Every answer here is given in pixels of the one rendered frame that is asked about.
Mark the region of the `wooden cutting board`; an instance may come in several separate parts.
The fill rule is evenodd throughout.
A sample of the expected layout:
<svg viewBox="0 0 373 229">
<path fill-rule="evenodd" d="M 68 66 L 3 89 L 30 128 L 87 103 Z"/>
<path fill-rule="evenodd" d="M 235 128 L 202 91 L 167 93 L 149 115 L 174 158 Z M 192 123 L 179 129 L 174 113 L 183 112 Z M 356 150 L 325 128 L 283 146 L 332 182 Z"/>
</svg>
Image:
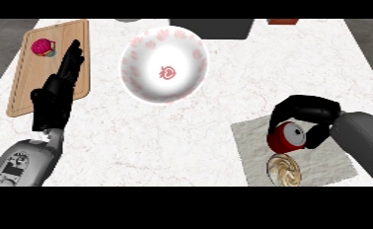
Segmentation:
<svg viewBox="0 0 373 229">
<path fill-rule="evenodd" d="M 52 57 L 37 56 L 31 51 L 33 43 L 40 38 L 55 42 L 56 54 Z M 73 98 L 79 100 L 87 96 L 90 91 L 89 21 L 76 20 L 30 30 L 24 35 L 6 111 L 9 117 L 34 111 L 31 91 L 43 87 L 49 76 L 59 71 L 65 51 L 76 39 L 80 41 L 84 62 L 80 67 Z"/>
</svg>

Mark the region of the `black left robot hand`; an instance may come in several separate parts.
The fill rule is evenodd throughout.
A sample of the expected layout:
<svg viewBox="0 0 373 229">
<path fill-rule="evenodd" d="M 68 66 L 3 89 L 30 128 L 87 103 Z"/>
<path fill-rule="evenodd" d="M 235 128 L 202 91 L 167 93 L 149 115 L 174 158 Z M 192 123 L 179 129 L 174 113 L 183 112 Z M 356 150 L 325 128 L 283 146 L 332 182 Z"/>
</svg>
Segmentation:
<svg viewBox="0 0 373 229">
<path fill-rule="evenodd" d="M 33 130 L 64 129 L 71 112 L 73 92 L 84 62 L 80 41 L 76 39 L 62 58 L 59 72 L 52 74 L 45 86 L 31 92 L 34 104 Z"/>
</svg>

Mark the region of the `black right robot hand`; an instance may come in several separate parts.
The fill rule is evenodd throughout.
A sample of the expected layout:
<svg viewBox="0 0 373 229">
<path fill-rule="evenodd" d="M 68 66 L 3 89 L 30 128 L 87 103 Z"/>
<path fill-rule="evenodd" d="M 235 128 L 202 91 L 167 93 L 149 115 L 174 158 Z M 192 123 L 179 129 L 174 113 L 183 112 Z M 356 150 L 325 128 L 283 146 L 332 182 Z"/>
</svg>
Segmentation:
<svg viewBox="0 0 373 229">
<path fill-rule="evenodd" d="M 267 134 L 267 142 L 272 149 L 278 153 L 288 153 L 300 148 L 316 149 L 329 137 L 329 126 L 339 116 L 339 102 L 317 96 L 289 96 L 276 104 L 272 113 Z M 285 126 L 291 118 L 313 123 L 313 127 L 307 132 L 306 144 L 300 148 L 285 137 Z"/>
</svg>

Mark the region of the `pale grey placemat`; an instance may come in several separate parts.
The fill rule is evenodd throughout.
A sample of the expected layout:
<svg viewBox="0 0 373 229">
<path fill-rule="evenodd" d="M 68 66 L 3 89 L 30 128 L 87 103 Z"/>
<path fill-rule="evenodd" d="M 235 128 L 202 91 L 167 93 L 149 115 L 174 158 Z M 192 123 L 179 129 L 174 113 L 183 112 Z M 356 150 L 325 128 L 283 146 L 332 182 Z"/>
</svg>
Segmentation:
<svg viewBox="0 0 373 229">
<path fill-rule="evenodd" d="M 270 117 L 263 116 L 232 124 L 232 132 L 241 156 L 248 185 L 272 187 L 267 175 L 267 162 L 275 151 L 267 144 Z M 297 160 L 303 173 L 303 187 L 326 186 L 357 175 L 350 158 L 328 138 L 316 149 L 303 149 L 289 153 Z"/>
</svg>

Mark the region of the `red can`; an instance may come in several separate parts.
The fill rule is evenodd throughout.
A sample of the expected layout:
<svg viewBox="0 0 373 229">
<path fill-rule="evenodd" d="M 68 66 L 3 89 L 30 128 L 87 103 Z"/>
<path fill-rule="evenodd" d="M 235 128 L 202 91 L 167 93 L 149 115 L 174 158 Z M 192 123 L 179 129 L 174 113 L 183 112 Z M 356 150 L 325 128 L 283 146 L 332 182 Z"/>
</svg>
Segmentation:
<svg viewBox="0 0 373 229">
<path fill-rule="evenodd" d="M 283 122 L 275 128 L 275 133 L 267 135 L 267 143 L 279 154 L 303 149 L 307 144 L 307 133 L 303 127 L 292 121 Z"/>
</svg>

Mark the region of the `white bowl with pink print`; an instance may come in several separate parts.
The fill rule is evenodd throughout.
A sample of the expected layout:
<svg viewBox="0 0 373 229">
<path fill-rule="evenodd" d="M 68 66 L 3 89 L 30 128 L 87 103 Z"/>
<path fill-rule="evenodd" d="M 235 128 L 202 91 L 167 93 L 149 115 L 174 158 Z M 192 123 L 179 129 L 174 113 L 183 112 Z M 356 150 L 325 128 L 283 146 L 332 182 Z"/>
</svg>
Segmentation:
<svg viewBox="0 0 373 229">
<path fill-rule="evenodd" d="M 210 53 L 188 29 L 163 26 L 146 30 L 126 47 L 120 75 L 130 96 L 155 106 L 180 102 L 202 86 Z"/>
</svg>

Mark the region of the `dark grey appliance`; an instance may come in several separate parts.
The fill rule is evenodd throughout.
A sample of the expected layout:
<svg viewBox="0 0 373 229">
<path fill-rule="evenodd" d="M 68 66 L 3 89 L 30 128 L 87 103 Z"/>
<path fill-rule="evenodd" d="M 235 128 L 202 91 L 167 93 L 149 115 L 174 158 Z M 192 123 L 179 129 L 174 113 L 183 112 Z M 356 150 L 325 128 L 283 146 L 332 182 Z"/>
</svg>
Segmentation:
<svg viewBox="0 0 373 229">
<path fill-rule="evenodd" d="M 202 39 L 247 39 L 253 19 L 170 19 L 173 26 L 189 29 Z"/>
</svg>

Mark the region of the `red-brown object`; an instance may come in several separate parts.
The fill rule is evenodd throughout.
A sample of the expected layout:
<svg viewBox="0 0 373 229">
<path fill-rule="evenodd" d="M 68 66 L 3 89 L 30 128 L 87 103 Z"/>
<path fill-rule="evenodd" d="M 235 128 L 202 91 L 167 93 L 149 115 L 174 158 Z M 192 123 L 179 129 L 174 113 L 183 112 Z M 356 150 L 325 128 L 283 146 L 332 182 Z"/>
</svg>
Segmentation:
<svg viewBox="0 0 373 229">
<path fill-rule="evenodd" d="M 300 19 L 269 19 L 269 25 L 295 25 Z"/>
</svg>

